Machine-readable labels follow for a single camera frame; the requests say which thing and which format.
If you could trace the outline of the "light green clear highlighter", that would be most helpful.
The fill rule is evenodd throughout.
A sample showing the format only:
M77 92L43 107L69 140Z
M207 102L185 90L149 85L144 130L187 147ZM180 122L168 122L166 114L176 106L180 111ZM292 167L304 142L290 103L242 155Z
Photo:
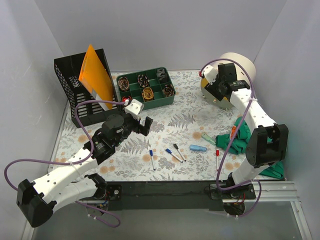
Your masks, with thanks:
M214 146L216 145L215 140L206 133L202 133L201 138L207 141L208 143L210 143L211 145L214 145Z

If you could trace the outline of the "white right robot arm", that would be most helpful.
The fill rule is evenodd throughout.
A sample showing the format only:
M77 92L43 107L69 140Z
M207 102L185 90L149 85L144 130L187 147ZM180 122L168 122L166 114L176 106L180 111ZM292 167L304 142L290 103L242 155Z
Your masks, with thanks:
M288 127L276 123L258 103L252 81L238 79L236 65L229 62L217 68L206 66L202 71L202 77L208 81L205 89L218 100L227 99L242 113L241 123L246 123L250 130L246 160L229 175L225 187L217 187L232 199L243 195L243 185L250 184L263 170L285 158L289 135Z

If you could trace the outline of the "orange plastic folder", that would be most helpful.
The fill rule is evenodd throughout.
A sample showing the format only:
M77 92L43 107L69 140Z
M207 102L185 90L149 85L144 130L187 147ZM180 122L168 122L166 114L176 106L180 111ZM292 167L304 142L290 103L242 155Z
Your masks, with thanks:
M113 101L112 78L91 44L84 55L78 80L95 100Z

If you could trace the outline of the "blue highlighter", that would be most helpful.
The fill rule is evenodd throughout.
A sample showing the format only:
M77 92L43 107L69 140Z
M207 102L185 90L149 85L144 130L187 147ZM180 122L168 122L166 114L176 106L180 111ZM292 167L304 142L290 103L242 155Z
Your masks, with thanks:
M208 149L204 146L191 144L189 150L193 152L206 152Z

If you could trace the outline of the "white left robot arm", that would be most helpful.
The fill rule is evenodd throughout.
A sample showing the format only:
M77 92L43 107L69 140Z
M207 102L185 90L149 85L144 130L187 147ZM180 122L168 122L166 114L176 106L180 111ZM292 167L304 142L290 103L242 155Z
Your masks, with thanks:
M103 199L107 182L97 173L87 175L116 152L116 147L134 132L147 136L153 119L144 125L129 113L108 116L101 128L68 162L33 181L23 180L17 187L16 203L33 228L47 222L54 212L73 202L93 197Z

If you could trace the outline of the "cream cylindrical drawer box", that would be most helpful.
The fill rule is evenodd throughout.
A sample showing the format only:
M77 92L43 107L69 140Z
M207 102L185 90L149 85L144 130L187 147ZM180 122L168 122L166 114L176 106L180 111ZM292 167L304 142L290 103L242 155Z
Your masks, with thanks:
M245 80L250 85L249 78L245 74L245 71L248 73L252 82L255 80L256 67L254 63L247 57L235 52L227 52L222 54L217 61L207 63L201 70L203 70L206 66L211 65L218 71L218 65L231 64L231 63L233 63L235 66L238 80ZM233 105L229 101L227 101L226 98L219 101L207 89L202 88L201 86L200 86L200 89L202 92L202 96L214 106L223 108L223 109L230 109L233 107Z

